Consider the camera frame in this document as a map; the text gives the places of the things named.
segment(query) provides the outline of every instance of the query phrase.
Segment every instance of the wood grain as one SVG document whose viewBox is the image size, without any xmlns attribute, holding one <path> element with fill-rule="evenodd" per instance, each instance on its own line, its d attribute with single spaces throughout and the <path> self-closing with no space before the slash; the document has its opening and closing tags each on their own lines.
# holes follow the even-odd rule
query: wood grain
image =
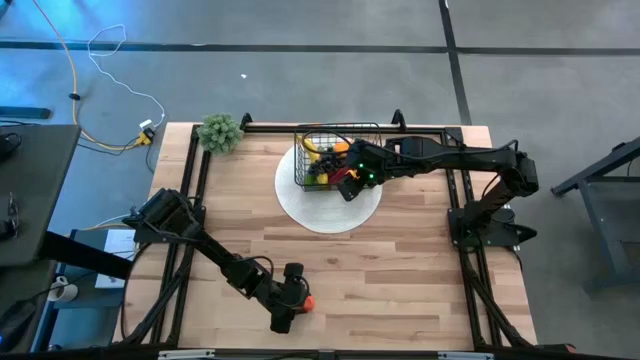
<svg viewBox="0 0 640 360">
<path fill-rule="evenodd" d="M 151 194 L 161 187 L 180 187 L 192 125 L 167 125 Z M 462 129 L 468 145 L 491 146 L 486 127 Z M 206 228 L 232 251 L 271 257 L 276 278 L 282 278 L 287 262 L 303 263 L 316 309 L 298 316 L 290 334 L 272 333 L 268 312 L 230 288 L 217 267 L 197 253 L 180 346 L 471 349 L 460 263 L 445 218 L 449 198 L 444 173 L 388 182 L 378 209 L 362 226 L 342 234 L 317 234 L 289 218 L 275 195 L 275 171 L 291 146 L 291 135 L 247 134 L 233 154 L 213 158 L 204 198 Z M 493 175 L 471 174 L 476 196 Z M 125 302 L 129 332 L 158 294 L 166 250 L 151 246 L 133 271 Z M 518 262 L 502 249 L 488 249 L 487 259 L 497 302 L 535 343 Z M 486 314 L 479 308 L 488 341 Z M 165 324 L 170 318 L 171 309 Z"/>
</svg>

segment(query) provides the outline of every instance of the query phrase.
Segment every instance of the white cable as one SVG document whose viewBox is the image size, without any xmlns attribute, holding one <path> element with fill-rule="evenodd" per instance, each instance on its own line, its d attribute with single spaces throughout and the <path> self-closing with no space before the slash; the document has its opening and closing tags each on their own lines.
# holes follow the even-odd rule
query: white cable
<svg viewBox="0 0 640 360">
<path fill-rule="evenodd" d="M 122 219 L 123 217 L 129 216 L 129 215 L 131 215 L 131 214 L 124 214 L 124 215 L 114 216 L 114 217 L 112 217 L 111 219 L 105 220 L 105 221 L 103 221 L 103 222 L 101 222 L 100 224 L 97 224 L 97 225 L 95 225 L 95 226 L 104 225 L 104 224 L 106 224 L 106 223 L 110 223 L 110 222 L 112 222 L 112 221 L 114 221 L 114 220 Z"/>
<path fill-rule="evenodd" d="M 122 40 L 120 40 L 120 42 L 118 43 L 118 46 L 116 46 L 116 49 L 113 50 L 112 52 L 108 53 L 108 54 L 95 54 L 91 52 L 91 43 L 103 32 L 107 31 L 107 30 L 111 30 L 111 29 L 115 29 L 115 28 L 122 28 L 122 35 L 124 36 L 124 38 Z M 91 38 L 91 40 L 89 40 L 89 42 L 87 42 L 87 51 L 89 51 L 89 59 L 91 59 L 91 61 L 93 62 L 93 64 L 98 68 L 98 71 L 100 71 L 102 74 L 107 75 L 108 77 L 111 78 L 111 80 L 118 84 L 118 85 L 122 85 L 125 88 L 127 88 L 127 90 L 129 90 L 130 93 L 134 94 L 134 95 L 138 95 L 138 96 L 144 96 L 146 98 L 149 98 L 151 100 L 153 100 L 156 104 L 158 104 L 158 106 L 160 107 L 160 109 L 162 110 L 162 115 L 160 115 L 160 121 L 157 124 L 153 124 L 155 127 L 160 126 L 160 124 L 162 124 L 162 122 L 164 121 L 164 107 L 158 102 L 158 100 L 156 100 L 156 98 L 154 98 L 153 96 L 149 95 L 149 94 L 145 94 L 145 93 L 141 93 L 141 92 L 137 92 L 137 91 L 133 91 L 129 85 L 120 82 L 118 80 L 116 80 L 113 75 L 111 75 L 110 73 L 102 70 L 102 68 L 100 67 L 100 65 L 98 65 L 98 63 L 96 62 L 96 60 L 93 58 L 94 56 L 100 56 L 100 57 L 107 57 L 107 56 L 111 56 L 113 54 L 115 54 L 118 49 L 120 49 L 120 45 L 122 45 L 122 43 L 124 43 L 125 41 L 127 41 L 127 29 L 125 28 L 125 26 L 123 24 L 118 24 L 118 25 L 113 25 L 113 26 L 109 26 L 106 27 L 100 31 L 98 31 L 95 35 L 93 35 L 93 37 Z"/>
</svg>

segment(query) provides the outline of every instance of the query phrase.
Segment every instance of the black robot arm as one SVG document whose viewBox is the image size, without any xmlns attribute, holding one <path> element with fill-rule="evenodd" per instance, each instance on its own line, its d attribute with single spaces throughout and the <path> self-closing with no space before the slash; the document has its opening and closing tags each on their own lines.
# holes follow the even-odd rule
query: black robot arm
<svg viewBox="0 0 640 360">
<path fill-rule="evenodd" d="M 538 190 L 535 163 L 517 150 L 515 140 L 493 149 L 441 145 L 422 136 L 387 139 L 384 147 L 356 140 L 347 152 L 347 167 L 351 171 L 338 184 L 346 201 L 365 187 L 437 169 L 495 172 L 500 181 L 482 199 L 449 210 L 454 243 L 474 246 L 486 235 L 484 240 L 495 245 L 517 245 L 535 236 L 534 230 L 513 224 L 513 212 L 503 208 L 514 197 Z"/>
<path fill-rule="evenodd" d="M 202 225 L 204 210 L 194 209 L 178 191 L 160 189 L 123 222 L 136 229 L 136 242 L 193 246 L 220 267 L 229 285 L 247 299 L 256 298 L 271 313 L 271 330 L 288 333 L 295 315 L 311 310 L 313 304 L 303 265 L 289 263 L 284 283 L 273 280 L 273 263 L 267 270 L 256 261 L 266 257 L 233 254 L 209 236 Z"/>
</svg>

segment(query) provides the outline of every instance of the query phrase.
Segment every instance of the green plant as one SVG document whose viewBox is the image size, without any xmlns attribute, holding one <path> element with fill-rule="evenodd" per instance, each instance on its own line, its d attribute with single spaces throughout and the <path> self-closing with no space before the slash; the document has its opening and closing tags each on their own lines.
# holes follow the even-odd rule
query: green plant
<svg viewBox="0 0 640 360">
<path fill-rule="evenodd" d="M 204 117 L 204 125 L 197 130 L 200 144 L 214 155 L 226 154 L 238 145 L 244 131 L 229 114 L 213 114 Z"/>
</svg>

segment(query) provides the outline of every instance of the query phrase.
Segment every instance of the wire basket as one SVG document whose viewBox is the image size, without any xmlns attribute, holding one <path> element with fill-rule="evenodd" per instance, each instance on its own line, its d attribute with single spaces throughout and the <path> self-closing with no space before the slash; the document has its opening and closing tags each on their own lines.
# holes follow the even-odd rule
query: wire basket
<svg viewBox="0 0 640 360">
<path fill-rule="evenodd" d="M 319 154 L 321 160 L 323 158 L 325 159 L 322 168 L 317 169 L 318 165 L 314 165 L 315 169 L 310 169 L 312 163 L 316 161 L 311 160 L 313 153 L 307 151 L 301 141 L 304 135 L 311 130 L 330 130 L 347 138 L 351 143 L 356 139 L 362 139 L 375 145 L 382 145 L 380 127 L 376 123 L 339 123 L 297 126 L 293 133 L 295 161 L 294 176 L 296 184 L 300 185 L 304 191 L 327 191 L 337 189 L 335 183 L 324 183 L 321 181 L 321 177 L 318 176 L 320 174 L 316 174 L 320 172 L 321 174 L 327 174 L 327 178 L 331 178 L 332 174 L 335 175 L 338 170 L 346 166 L 345 156 Z M 309 134 L 306 139 L 311 140 L 313 145 L 319 151 L 329 151 L 330 148 L 335 147 L 338 143 L 344 142 L 344 140 L 329 132 L 312 133 Z"/>
</svg>

